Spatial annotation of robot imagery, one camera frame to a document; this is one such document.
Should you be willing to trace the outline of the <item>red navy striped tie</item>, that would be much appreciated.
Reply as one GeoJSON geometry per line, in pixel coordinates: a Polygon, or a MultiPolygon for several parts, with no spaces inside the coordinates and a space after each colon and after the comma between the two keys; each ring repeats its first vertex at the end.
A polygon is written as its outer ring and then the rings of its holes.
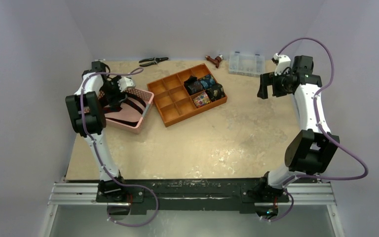
{"type": "Polygon", "coordinates": [[[121,129],[137,129],[143,121],[148,104],[135,94],[126,94],[119,108],[105,106],[103,112],[107,124],[121,129]]]}

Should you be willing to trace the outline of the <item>orange compartment tray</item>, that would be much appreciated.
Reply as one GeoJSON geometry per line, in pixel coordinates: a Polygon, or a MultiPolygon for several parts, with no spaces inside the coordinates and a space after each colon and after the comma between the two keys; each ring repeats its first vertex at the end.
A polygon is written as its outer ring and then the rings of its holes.
{"type": "Polygon", "coordinates": [[[182,122],[227,102],[226,95],[224,98],[201,108],[194,105],[193,98],[205,90],[189,95],[184,87],[184,81],[190,76],[200,79],[208,74],[211,74],[218,84],[216,77],[205,64],[199,64],[147,84],[149,91],[155,95],[154,102],[165,127],[182,122]]]}

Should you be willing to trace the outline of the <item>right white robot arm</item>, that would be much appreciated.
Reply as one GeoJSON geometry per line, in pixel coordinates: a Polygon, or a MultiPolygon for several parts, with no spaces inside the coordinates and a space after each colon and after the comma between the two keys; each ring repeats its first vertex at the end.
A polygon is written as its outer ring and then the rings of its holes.
{"type": "Polygon", "coordinates": [[[299,113],[300,131],[287,147],[284,164],[267,172],[257,186],[247,191],[251,198],[270,201],[283,195],[284,187],[300,175],[323,173],[332,160],[340,139],[331,134],[323,115],[321,77],[313,74],[314,62],[310,56],[296,56],[292,61],[287,55],[274,54],[274,72],[260,76],[257,97],[268,98],[268,86],[274,97],[292,94],[299,113]]]}

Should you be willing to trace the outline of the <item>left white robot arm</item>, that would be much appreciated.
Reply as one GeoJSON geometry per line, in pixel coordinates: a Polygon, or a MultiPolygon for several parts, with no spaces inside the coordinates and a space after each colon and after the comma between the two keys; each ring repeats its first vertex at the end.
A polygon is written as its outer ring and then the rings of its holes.
{"type": "Polygon", "coordinates": [[[73,130],[88,144],[99,170],[96,202],[125,202],[128,194],[124,179],[114,163],[104,132],[106,118],[99,101],[100,89],[107,81],[108,66],[100,61],[82,74],[79,89],[65,98],[73,130]]]}

